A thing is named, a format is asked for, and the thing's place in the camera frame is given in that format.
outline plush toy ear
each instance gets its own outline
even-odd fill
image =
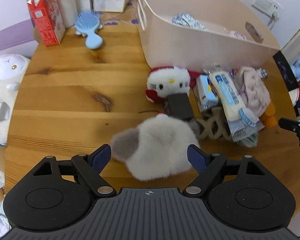
[[[189,76],[190,76],[190,84],[189,84],[189,87],[190,88],[193,88],[196,84],[196,81],[195,79],[200,76],[201,74],[199,72],[196,72],[196,71],[188,71],[189,73]]]
[[[129,128],[112,136],[110,146],[112,157],[120,162],[125,162],[138,149],[138,127]]]
[[[13,83],[13,84],[8,84],[7,89],[10,91],[17,91],[20,87],[20,84],[18,83]]]
[[[163,103],[164,102],[164,98],[159,97],[157,94],[157,91],[155,91],[155,90],[147,89],[146,97],[152,103]]]

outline beige storage basket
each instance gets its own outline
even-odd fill
[[[238,0],[138,2],[139,35],[151,68],[179,66],[201,72],[202,69],[213,69],[214,65],[259,67],[280,49],[267,26]],[[172,24],[172,18],[180,12],[190,13],[208,31]],[[231,30],[242,33],[247,40],[231,37]]]

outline pink cloth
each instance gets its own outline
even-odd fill
[[[270,104],[269,92],[253,67],[241,67],[235,76],[245,105],[260,117]]]

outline wood grain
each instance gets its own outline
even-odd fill
[[[58,160],[79,153],[91,153],[113,134],[135,127],[154,116],[160,105],[145,96],[149,67],[146,64],[137,27],[105,26],[100,35],[104,45],[89,50],[84,38],[68,30],[62,44],[37,48],[21,84],[13,111],[6,149],[6,191],[9,191],[46,155]],[[276,107],[276,117],[295,119],[282,77],[273,60],[265,68],[266,86]],[[111,100],[110,112],[96,95]],[[190,101],[200,116],[193,93]],[[223,140],[205,139],[201,148],[240,159],[254,155],[293,193],[300,209],[300,148],[297,137],[278,126],[259,133],[258,146],[250,149]],[[174,187],[183,189],[196,172],[167,179],[139,182],[122,163],[111,160],[101,175],[120,187]]]

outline hello kitty plush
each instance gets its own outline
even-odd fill
[[[198,72],[179,67],[153,68],[148,76],[146,97],[153,103],[163,103],[173,94],[187,93],[194,87]]]
[[[0,145],[7,143],[8,129],[18,89],[30,60],[17,54],[0,56]]]

